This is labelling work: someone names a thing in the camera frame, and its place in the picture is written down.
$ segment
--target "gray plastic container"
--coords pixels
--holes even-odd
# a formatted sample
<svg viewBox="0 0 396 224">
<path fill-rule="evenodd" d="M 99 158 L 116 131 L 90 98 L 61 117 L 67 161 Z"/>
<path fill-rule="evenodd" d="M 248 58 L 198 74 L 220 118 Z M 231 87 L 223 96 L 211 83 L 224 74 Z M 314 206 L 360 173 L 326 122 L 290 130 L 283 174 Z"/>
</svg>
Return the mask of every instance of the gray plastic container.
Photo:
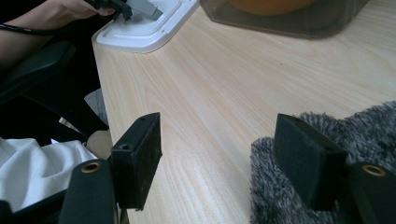
<svg viewBox="0 0 396 224">
<path fill-rule="evenodd" d="M 282 6 L 289 6 L 287 3 L 291 1 L 309 0 L 200 1 L 206 15 L 214 22 L 308 39 L 323 38 L 339 33 L 368 2 L 368 0 L 313 0 L 313 3 L 290 10 L 290 12 L 277 12 L 275 15 L 268 15 L 271 12 L 251 12 L 243 4 L 250 4 L 251 10 L 255 10 L 255 7 L 260 10 L 262 2 L 265 1 L 277 1 L 278 3 L 283 1 L 285 5 Z"/>
</svg>

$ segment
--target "wooden desk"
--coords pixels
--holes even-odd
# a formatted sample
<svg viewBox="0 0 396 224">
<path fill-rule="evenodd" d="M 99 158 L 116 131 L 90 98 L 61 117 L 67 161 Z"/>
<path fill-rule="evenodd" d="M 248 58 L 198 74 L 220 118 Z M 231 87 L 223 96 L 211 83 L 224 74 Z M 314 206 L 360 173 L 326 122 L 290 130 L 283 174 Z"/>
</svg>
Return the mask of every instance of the wooden desk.
<svg viewBox="0 0 396 224">
<path fill-rule="evenodd" d="M 199 7 L 162 48 L 93 41 L 113 142 L 161 112 L 163 157 L 131 223 L 248 223 L 250 144 L 277 113 L 342 119 L 396 98 L 396 2 L 370 0 L 344 32 L 295 39 L 225 26 Z"/>
</svg>

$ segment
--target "black chair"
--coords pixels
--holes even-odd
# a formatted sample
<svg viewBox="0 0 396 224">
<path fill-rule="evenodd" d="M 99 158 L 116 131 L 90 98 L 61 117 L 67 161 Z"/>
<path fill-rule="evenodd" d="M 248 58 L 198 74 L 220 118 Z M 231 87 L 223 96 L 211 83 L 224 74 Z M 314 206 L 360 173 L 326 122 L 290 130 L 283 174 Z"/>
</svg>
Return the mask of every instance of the black chair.
<svg viewBox="0 0 396 224">
<path fill-rule="evenodd" d="M 69 79 L 67 66 L 75 52 L 69 42 L 54 43 L 0 76 L 1 137 L 31 137 L 44 146 L 50 139 L 84 142 L 92 133 L 108 130 L 73 84 L 77 80 Z"/>
</svg>

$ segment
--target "human hand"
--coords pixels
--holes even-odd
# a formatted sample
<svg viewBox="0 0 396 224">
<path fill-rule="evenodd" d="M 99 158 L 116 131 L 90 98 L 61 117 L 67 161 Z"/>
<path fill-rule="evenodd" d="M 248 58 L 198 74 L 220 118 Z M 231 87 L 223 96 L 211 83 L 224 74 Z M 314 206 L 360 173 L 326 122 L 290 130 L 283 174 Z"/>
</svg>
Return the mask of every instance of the human hand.
<svg viewBox="0 0 396 224">
<path fill-rule="evenodd" d="M 95 14 L 108 16 L 115 12 L 113 8 L 94 8 L 84 0 L 49 0 L 64 7 L 76 20 L 87 19 Z"/>
</svg>

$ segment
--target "black chair armrest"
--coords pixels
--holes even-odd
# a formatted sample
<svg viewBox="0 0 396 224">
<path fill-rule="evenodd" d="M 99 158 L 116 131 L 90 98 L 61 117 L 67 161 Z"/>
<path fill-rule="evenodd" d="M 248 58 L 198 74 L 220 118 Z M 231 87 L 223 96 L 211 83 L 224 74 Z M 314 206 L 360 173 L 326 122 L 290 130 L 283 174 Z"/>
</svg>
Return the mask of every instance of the black chair armrest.
<svg viewBox="0 0 396 224">
<path fill-rule="evenodd" d="M 66 68 L 76 49 L 68 42 L 44 47 L 19 63 L 0 80 L 0 105 Z"/>
</svg>

